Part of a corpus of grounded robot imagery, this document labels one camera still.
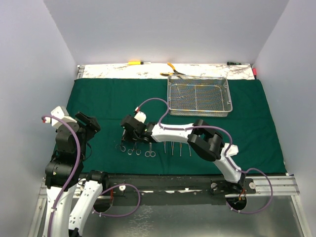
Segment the steel surgical scissors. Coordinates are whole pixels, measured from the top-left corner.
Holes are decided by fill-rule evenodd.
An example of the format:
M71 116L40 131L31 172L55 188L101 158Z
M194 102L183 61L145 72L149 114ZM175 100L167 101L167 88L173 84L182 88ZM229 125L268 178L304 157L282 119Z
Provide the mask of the steel surgical scissors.
M125 152L126 151L126 147L124 145L124 141L125 141L125 133L126 133L126 130L124 129L123 130L123 133L122 133L122 137L121 137L121 141L119 144L116 144L116 149L120 150L121 152Z

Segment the aluminium extrusion rail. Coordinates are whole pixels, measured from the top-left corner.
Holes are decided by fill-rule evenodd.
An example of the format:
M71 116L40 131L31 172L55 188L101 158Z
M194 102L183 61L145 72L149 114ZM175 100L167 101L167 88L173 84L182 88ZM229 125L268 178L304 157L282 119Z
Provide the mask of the aluminium extrusion rail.
M247 197L254 196L266 196L271 194L269 183L273 187L274 196L298 196L300 194L298 184L294 176L271 176L269 180L264 177L251 176L252 181L247 185L245 189L245 195ZM140 194L187 194L192 193L194 195L200 194L202 189L184 188L182 190L140 190Z

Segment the black green screwdriver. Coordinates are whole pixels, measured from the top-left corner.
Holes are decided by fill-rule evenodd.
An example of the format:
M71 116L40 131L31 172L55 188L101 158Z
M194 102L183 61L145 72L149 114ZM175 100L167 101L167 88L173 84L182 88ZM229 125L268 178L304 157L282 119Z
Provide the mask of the black green screwdriver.
M239 63L239 62L227 62L227 65L228 66L231 66L231 65L242 65L242 63Z

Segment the yellow black needle-nose pliers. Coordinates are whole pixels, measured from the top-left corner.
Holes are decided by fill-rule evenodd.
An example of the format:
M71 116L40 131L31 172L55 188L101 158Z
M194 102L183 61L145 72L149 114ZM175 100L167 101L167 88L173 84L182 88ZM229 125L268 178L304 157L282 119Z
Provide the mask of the yellow black needle-nose pliers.
M172 69L172 72L170 73L160 73L161 76L163 77L168 77L168 76L172 76L172 75L185 75L184 73L180 73L178 72L175 67L170 63L170 62L167 62L167 65Z

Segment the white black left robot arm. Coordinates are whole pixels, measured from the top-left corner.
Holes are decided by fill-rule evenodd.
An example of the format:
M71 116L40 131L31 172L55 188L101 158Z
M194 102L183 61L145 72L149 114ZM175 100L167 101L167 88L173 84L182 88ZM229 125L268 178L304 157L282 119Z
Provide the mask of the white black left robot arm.
M72 118L63 106L43 117L43 122L56 129L56 149L45 168L47 211L44 237L80 237L98 196L109 189L107 175L92 170L83 184L83 191L73 205L73 197L86 160L86 148L101 128L94 117L78 112Z

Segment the pink marker pen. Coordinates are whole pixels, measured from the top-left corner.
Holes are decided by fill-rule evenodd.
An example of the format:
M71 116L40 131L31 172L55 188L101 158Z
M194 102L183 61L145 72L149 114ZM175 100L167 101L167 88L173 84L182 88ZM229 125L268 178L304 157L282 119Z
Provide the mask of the pink marker pen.
M252 71L253 71L254 76L257 76L256 69L255 69L255 68L253 68L253 69L252 69Z

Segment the dark green surgical cloth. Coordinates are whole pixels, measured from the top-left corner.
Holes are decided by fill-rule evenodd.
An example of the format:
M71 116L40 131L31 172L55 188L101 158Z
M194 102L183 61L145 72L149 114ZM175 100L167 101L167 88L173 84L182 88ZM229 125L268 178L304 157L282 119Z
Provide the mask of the dark green surgical cloth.
M207 117L209 125L223 128L225 142L238 146L233 157L243 170L260 169L267 174L285 173L283 154L269 105L258 80L230 80L233 110L225 118ZM91 170L127 174L204 175L219 174L219 169L209 161L201 159L193 149L189 155L187 145L166 143L166 154L162 143L153 144L154 158L128 155L116 149L123 129L121 120L132 114L137 106L147 116L147 121L159 119L166 124L188 124L195 117L165 115L167 81L164 79L78 79L75 81L67 104L71 116L82 112L96 117L101 130L90 140L84 172Z

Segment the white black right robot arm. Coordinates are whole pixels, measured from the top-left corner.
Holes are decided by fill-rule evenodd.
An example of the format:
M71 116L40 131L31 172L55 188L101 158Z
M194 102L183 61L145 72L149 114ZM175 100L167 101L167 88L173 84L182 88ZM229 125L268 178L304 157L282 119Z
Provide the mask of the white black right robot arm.
M123 118L120 126L124 129L123 141L147 144L162 142L188 144L201 159L213 162L217 166L230 192L238 193L245 186L245 175L229 155L232 138L229 134L227 135L230 143L228 147L225 147L220 133L225 130L219 127L210 126L201 119L185 125L145 124L143 119L131 115Z

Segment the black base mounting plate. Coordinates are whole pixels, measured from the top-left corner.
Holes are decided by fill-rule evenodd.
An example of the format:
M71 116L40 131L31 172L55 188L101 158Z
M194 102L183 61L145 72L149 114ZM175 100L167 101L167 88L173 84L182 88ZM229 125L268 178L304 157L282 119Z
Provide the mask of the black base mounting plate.
M98 198L98 204L115 206L140 205L224 205L229 197L237 198L242 191L255 193L244 175L237 184L229 183L223 175L144 175L107 174L106 187L112 193Z

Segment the yellow handled screwdriver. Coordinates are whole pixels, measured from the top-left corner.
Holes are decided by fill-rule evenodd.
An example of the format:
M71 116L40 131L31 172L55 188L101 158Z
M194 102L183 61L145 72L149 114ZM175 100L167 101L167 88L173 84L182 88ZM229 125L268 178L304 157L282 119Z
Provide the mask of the yellow handled screwdriver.
M134 65L147 65L150 64L150 62L144 62L144 61L129 61L128 65L134 66Z

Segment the white gauze pad top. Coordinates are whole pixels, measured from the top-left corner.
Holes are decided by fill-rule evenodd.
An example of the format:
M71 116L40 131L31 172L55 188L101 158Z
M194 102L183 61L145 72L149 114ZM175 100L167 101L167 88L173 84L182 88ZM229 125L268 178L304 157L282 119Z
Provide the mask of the white gauze pad top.
M237 145L231 145L229 150L228 150L228 152L227 152L227 154L229 156L235 156L235 155L238 154L238 152L239 152L238 146Z

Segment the steel mesh instrument tray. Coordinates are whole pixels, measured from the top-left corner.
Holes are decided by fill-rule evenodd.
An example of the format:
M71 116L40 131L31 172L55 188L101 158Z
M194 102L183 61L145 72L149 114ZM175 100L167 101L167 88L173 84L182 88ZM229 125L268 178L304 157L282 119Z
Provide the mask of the steel mesh instrument tray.
M167 85L171 115L226 117L233 110L228 80L224 77L172 75Z

